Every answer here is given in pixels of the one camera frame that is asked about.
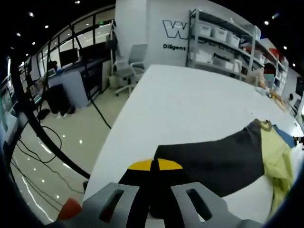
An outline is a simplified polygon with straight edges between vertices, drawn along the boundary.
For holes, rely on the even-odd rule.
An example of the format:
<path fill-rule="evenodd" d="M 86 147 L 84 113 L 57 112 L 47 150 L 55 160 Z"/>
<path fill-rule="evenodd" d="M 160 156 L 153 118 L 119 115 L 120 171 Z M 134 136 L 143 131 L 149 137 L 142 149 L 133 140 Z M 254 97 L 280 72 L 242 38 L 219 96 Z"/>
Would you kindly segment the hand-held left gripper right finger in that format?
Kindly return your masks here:
<path fill-rule="evenodd" d="M 240 219 L 227 203 L 199 182 L 191 182 L 174 161 L 154 160 L 154 217 L 167 228 L 260 228 Z"/>

